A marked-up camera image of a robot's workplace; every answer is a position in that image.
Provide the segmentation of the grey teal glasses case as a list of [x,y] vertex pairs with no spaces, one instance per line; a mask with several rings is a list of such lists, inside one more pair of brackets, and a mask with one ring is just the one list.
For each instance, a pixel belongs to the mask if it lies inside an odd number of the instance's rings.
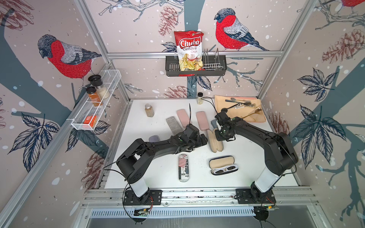
[[219,126],[217,120],[215,120],[215,119],[211,121],[211,125],[212,125],[213,129],[218,128],[218,126]]

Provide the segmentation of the pink glasses case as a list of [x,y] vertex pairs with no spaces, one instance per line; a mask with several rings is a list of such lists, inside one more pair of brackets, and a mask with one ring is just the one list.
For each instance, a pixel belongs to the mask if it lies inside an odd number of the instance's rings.
[[209,122],[204,111],[197,112],[196,118],[201,131],[206,131],[210,129]]
[[187,114],[185,109],[177,110],[177,116],[181,122],[183,128],[186,128],[187,125],[190,123],[190,116]]

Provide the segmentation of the beige case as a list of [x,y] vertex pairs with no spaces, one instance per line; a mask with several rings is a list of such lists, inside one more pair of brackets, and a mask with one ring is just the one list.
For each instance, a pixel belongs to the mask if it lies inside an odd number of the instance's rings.
[[206,131],[207,136],[208,136],[208,144],[209,144],[209,147],[210,147],[210,149],[213,153],[222,152],[223,149],[224,149],[223,142],[218,141],[217,138],[216,138],[215,133],[217,131],[218,131],[218,128],[214,128],[213,130],[208,129]]

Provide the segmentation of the patterned case with sunglasses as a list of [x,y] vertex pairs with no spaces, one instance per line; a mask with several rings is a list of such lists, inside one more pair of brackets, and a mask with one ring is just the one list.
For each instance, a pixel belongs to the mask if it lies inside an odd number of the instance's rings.
[[189,159],[187,154],[179,155],[178,174],[180,182],[187,182],[189,180]]

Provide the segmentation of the brown case with sunglasses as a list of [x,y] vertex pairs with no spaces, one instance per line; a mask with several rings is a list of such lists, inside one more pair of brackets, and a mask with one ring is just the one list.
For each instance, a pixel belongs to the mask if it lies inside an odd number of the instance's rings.
[[149,137],[149,142],[150,143],[156,143],[160,141],[160,137],[158,135],[153,135]]

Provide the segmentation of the black case with glasses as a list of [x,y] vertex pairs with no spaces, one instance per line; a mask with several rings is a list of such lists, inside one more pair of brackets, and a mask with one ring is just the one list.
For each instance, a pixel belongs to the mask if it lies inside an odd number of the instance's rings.
[[235,164],[233,156],[213,158],[209,161],[211,174],[214,176],[229,174],[238,171],[239,167]]

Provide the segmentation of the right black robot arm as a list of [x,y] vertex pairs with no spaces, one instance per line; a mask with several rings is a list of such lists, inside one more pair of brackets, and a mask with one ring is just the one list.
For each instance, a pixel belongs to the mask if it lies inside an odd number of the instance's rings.
[[259,145],[264,150],[266,167],[260,176],[251,184],[251,199],[263,202],[272,187],[298,163],[290,137],[285,133],[274,133],[258,128],[240,117],[230,118],[225,112],[215,116],[221,127],[215,133],[218,141],[233,141],[236,135],[241,135]]

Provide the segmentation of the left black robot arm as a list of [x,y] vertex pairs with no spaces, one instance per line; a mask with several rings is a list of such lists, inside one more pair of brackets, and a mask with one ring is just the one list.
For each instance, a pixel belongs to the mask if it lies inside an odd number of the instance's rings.
[[147,202],[149,187],[145,183],[144,174],[151,162],[171,154],[192,152],[194,149],[205,146],[207,137],[199,129],[188,124],[185,130],[172,135],[169,139],[159,142],[145,142],[136,139],[116,161],[118,168],[130,185],[134,196],[140,203]]

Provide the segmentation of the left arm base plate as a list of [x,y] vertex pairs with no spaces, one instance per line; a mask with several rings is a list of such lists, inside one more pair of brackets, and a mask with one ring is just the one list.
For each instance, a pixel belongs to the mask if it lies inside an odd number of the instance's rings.
[[124,193],[123,204],[125,206],[161,205],[162,192],[162,190],[148,190],[141,197],[137,197],[132,190],[128,189]]

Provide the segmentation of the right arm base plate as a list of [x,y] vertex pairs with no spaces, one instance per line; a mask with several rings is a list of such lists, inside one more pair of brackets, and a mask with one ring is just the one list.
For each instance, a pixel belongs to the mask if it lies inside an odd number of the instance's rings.
[[257,189],[240,188],[235,190],[233,197],[239,204],[276,204],[273,190],[262,193]]

